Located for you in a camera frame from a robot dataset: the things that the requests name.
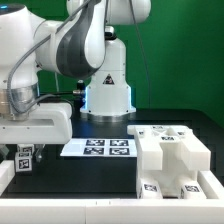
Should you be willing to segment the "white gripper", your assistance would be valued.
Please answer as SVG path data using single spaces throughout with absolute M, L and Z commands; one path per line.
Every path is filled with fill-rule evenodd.
M 37 144 L 35 158 L 41 162 L 45 144 L 66 144 L 72 138 L 72 108 L 68 103 L 41 103 L 25 121 L 0 118 L 0 144 Z M 9 149 L 0 145 L 7 158 Z

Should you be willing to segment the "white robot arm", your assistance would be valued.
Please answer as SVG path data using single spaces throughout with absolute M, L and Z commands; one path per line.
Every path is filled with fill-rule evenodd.
M 0 4 L 0 147 L 64 144 L 72 107 L 47 103 L 37 72 L 85 79 L 105 61 L 111 25 L 143 22 L 150 0 L 66 0 L 65 21 L 41 18 L 19 3 Z

